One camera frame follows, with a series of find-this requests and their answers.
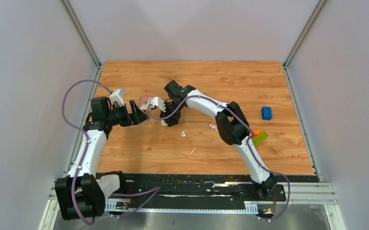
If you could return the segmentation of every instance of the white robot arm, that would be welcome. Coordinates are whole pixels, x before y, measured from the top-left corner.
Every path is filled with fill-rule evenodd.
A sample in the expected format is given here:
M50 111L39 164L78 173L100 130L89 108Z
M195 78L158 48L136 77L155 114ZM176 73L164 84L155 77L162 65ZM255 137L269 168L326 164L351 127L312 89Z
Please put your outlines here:
M264 193L271 192L277 182L271 173L261 168L265 165L253 143L247 143L250 133L245 126L249 124L237 103L219 102L202 94L192 86L188 85L183 88L174 80L166 85L165 90L168 92L169 98L172 99L171 102L164 102L160 98L152 98L147 104L150 104L151 108L156 106L160 108L160 119L163 119L167 126L171 127L179 123L180 111L184 106L200 110L214 118L221 139L228 145L232 145L241 155L249 169L252 181L260 184ZM124 89L119 88L111 94L110 98L113 104L110 98L107 97L97 97L91 100L92 112L87 117L86 124L83 127L83 130L88 134L90 144L83 162L81 165L78 164L84 155L86 137L84 137L76 161L66 177L58 178L55 182L57 200L62 217L65 220L79 218L75 205L78 205L82 215L86 218L101 216L105 209L105 199L113 192L119 191L119 189L126 189L126 181L121 171L108 172L99 180L95 179L100 154L112 127L116 125L123 127L138 125L149 119L149 116L143 113L133 100L130 101L132 113L129 114L126 104L122 100L123 93ZM237 119L232 121L228 119L229 116L234 115L242 120L244 124ZM256 160L253 158L251 150L255 154ZM77 168L79 172L76 175L76 188L72 188L72 179L77 172ZM76 198L75 203L72 202L72 194Z
M108 172L99 180L95 178L100 154L112 127L138 125L149 119L149 116L143 113L133 100L129 101L132 113L128 113L126 104L122 100L123 92L124 90L119 88L111 94L113 105L108 97L96 97L91 100L91 113L83 127L89 138L88 148L85 150L87 137L84 135L71 169L66 177L58 178L55 182L57 200L65 220L79 218L76 206L86 218L101 216L105 210L105 199L115 191L124 193L127 189L121 171ZM76 186L72 187L74 178Z
M197 109L214 118L217 123L221 139L228 145L232 145L238 151L239 155L241 155L249 169L252 181L261 184L266 194L271 192L277 182L272 174L263 170L262 167L267 167L264 165L253 143L251 141L247 143L250 135L248 129L246 129L237 119L233 119L232 121L228 119L229 116L233 116L227 111L231 110L248 126L247 120L237 103L223 103L217 101L202 94L199 90L190 85L183 88L174 80L166 85L165 90L172 101L165 102L163 104L163 110L161 111L160 117L167 117L176 110L173 116L164 120L167 126L170 127L179 123L179 119L181 117L180 111L184 106Z

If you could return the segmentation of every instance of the wooden table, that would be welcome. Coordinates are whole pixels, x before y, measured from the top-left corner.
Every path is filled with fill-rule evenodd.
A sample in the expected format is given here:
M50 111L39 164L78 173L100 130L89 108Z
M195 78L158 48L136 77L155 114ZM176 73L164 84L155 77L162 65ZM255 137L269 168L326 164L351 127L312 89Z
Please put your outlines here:
M218 101L237 102L249 125L269 134L257 150L271 170L313 174L280 62L108 61L100 78L111 89L125 88L128 107L131 99L139 104L140 96L168 98L163 88L171 80L192 85ZM96 96L109 93L99 87ZM272 120L262 120L263 106L272 108ZM160 111L153 113L159 116ZM248 174L237 151L210 128L215 120L186 107L181 114L173 127L154 119L138 126L116 126L97 171Z

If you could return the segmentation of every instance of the blue lego brick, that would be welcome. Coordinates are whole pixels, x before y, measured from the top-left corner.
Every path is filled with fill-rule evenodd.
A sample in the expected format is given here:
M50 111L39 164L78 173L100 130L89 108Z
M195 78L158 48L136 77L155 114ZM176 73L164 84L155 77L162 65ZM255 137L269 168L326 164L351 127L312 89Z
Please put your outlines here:
M272 108L266 106L262 108L262 119L263 120L272 119Z

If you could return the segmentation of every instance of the green object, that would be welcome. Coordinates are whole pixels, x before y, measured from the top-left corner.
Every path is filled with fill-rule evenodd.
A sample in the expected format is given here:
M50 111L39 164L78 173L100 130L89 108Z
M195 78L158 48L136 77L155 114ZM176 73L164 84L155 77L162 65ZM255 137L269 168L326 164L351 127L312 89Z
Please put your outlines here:
M269 134L267 132L265 132L265 131L261 132L259 135L257 135L256 137L252 138L253 145L254 146L257 146L262 141L264 141L268 136L269 136Z

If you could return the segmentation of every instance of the gray wall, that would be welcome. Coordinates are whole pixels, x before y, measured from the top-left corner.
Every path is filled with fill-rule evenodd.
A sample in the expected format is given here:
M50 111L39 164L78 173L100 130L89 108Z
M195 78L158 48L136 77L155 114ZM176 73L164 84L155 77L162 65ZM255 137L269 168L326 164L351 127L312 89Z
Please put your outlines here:
M71 3L101 61L284 61L317 0Z
M369 229L369 1L329 0L290 70L321 178Z
M58 0L0 0L0 229L37 229L77 132L60 113L67 87L94 65ZM82 86L67 116L82 120Z

